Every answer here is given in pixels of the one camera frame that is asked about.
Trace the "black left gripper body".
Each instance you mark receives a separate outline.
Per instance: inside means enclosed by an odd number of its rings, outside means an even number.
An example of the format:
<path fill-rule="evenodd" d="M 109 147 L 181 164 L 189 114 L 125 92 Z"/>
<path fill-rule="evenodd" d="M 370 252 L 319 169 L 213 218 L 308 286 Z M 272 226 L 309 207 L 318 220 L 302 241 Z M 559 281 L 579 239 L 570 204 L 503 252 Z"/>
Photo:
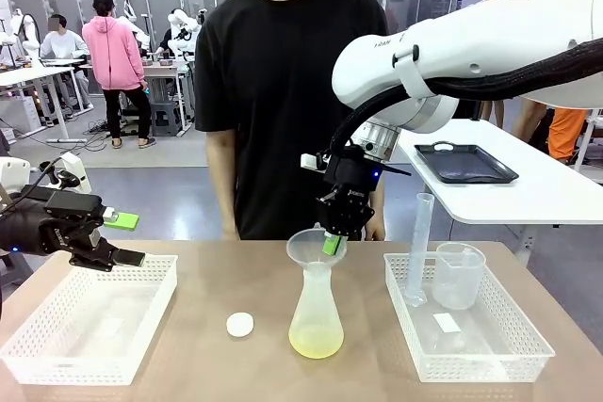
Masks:
<path fill-rule="evenodd" d="M 73 221 L 48 214 L 45 203 L 53 193 L 78 193 L 47 187 L 28 187 L 30 193 L 16 198 L 17 205 L 1 215 L 1 249 L 29 254 L 69 251 L 75 239 L 90 237 L 100 226 L 96 221 Z"/>

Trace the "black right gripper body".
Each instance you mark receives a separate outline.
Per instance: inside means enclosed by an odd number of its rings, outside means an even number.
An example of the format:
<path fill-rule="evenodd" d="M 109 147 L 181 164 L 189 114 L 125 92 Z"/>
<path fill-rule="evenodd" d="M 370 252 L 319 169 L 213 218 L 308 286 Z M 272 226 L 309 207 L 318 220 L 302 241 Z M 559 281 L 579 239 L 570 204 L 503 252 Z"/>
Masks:
<path fill-rule="evenodd" d="M 369 195 L 378 185 L 378 162 L 359 145 L 332 154 L 324 181 L 331 191 L 318 198 L 318 222 L 328 233 L 359 233 L 374 215 Z"/>

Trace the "person's left hand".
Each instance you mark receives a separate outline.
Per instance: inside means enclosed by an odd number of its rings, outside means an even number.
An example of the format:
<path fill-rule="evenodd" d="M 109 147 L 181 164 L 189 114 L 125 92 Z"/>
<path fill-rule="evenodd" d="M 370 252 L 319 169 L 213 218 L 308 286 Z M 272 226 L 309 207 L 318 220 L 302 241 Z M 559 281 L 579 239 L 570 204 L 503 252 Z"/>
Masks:
<path fill-rule="evenodd" d="M 384 221 L 380 217 L 372 218 L 365 226 L 366 241 L 384 241 L 386 237 Z"/>

